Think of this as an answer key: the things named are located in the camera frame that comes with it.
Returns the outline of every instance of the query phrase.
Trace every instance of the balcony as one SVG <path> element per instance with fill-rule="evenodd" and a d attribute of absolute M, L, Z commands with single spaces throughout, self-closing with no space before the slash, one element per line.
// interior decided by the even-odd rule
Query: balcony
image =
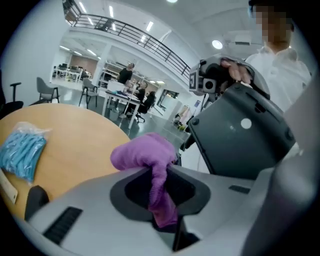
<path fill-rule="evenodd" d="M 141 29 L 117 19 L 84 14 L 76 4 L 72 4 L 72 1 L 64 2 L 63 8 L 65 19 L 71 27 L 104 31 L 131 41 L 165 61 L 181 74 L 184 80 L 189 81 L 190 67 L 166 45 Z"/>

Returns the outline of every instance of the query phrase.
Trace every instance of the purple cloth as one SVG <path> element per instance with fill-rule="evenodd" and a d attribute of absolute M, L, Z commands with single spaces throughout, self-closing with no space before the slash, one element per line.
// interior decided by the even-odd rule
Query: purple cloth
<path fill-rule="evenodd" d="M 159 228 L 174 225 L 177 208 L 165 190 L 167 166 L 176 158 L 174 146 L 155 132 L 146 133 L 118 146 L 111 153 L 111 163 L 120 171 L 135 167 L 152 168 L 152 186 L 148 210 L 153 213 Z"/>

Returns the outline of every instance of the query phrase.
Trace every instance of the man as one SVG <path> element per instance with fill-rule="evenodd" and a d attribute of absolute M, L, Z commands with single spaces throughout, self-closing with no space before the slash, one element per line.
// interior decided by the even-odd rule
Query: man
<path fill-rule="evenodd" d="M 130 63 L 126 68 L 122 69 L 117 77 L 117 81 L 126 86 L 130 85 L 130 80 L 132 77 L 132 69 L 135 67 L 135 64 Z"/>
<path fill-rule="evenodd" d="M 290 48 L 294 31 L 292 20 L 283 9 L 270 3 L 277 5 L 275 0 L 249 1 L 250 14 L 262 29 L 264 47 L 259 53 L 249 56 L 246 62 L 261 73 L 268 85 L 271 101 L 285 112 L 301 95 L 311 75 L 306 65 L 298 60 L 297 52 Z M 252 77 L 244 66 L 229 59 L 222 60 L 221 65 L 228 68 L 234 80 L 251 83 Z M 195 143 L 181 154 L 181 161 L 183 167 L 209 173 Z"/>

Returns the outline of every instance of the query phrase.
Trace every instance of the white ceiling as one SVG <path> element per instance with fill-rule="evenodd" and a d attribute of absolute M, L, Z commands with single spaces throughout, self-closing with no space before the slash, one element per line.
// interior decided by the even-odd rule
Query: white ceiling
<path fill-rule="evenodd" d="M 84 38 L 83 39 L 70 38 L 67 35 L 63 37 L 63 39 L 60 42 L 60 45 L 70 49 L 71 51 L 76 51 L 82 54 L 82 57 L 94 59 L 97 61 L 99 60 L 98 57 L 102 54 L 104 48 L 106 47 L 105 43 L 84 39 Z M 97 56 L 93 56 L 86 49 L 90 49 Z M 155 68 L 154 66 L 144 61 L 143 59 L 139 58 L 138 56 L 133 55 L 130 52 L 127 52 L 120 48 L 112 46 L 108 54 L 107 60 L 112 61 L 114 63 L 120 63 L 125 66 L 127 66 L 128 63 L 134 63 L 135 64 L 134 71 L 139 72 L 141 76 L 147 77 L 148 80 L 164 81 L 165 87 L 168 90 L 171 90 L 177 93 L 186 92 L 185 89 L 181 88 L 179 84 L 174 82 L 165 73 Z"/>
<path fill-rule="evenodd" d="M 226 53 L 240 58 L 247 58 L 256 53 L 263 45 L 261 32 L 257 30 L 254 20 L 248 16 L 248 0 L 178 0 L 175 4 L 166 0 L 82 0 L 88 14 L 109 17 L 109 6 L 113 7 L 114 18 L 139 29 L 145 30 L 149 21 L 153 21 L 149 34 L 159 39 L 169 30 L 181 36 L 180 31 L 167 24 L 168 15 L 182 17 L 185 27 L 191 26 L 195 31 L 193 37 L 201 40 L 207 55 Z M 150 13 L 147 7 L 152 5 L 154 9 Z M 246 41 L 252 44 L 247 46 L 235 45 L 237 35 L 246 35 Z M 223 43 L 222 50 L 216 50 L 212 46 L 213 40 Z"/>
<path fill-rule="evenodd" d="M 94 14 L 108 18 L 110 18 L 109 6 L 112 6 L 113 19 L 128 23 L 142 31 L 145 31 L 158 40 L 170 30 L 168 26 L 156 20 L 151 15 L 118 2 L 108 0 L 81 0 L 76 2 L 82 2 L 87 14 Z M 147 32 L 146 28 L 149 22 L 153 22 L 153 25 L 150 31 Z"/>

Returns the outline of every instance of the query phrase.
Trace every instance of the wooden table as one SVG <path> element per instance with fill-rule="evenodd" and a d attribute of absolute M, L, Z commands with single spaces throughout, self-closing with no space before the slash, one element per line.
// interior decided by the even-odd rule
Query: wooden table
<path fill-rule="evenodd" d="M 15 124 L 23 121 L 40 129 L 52 129 L 32 184 L 43 187 L 50 200 L 83 181 L 116 172 L 110 154 L 115 147 L 130 141 L 118 126 L 100 114 L 78 106 L 46 103 L 19 109 L 0 120 L 0 145 Z M 18 196 L 13 204 L 2 188 L 0 194 L 10 212 L 24 219 L 31 186 L 4 173 L 18 190 Z"/>

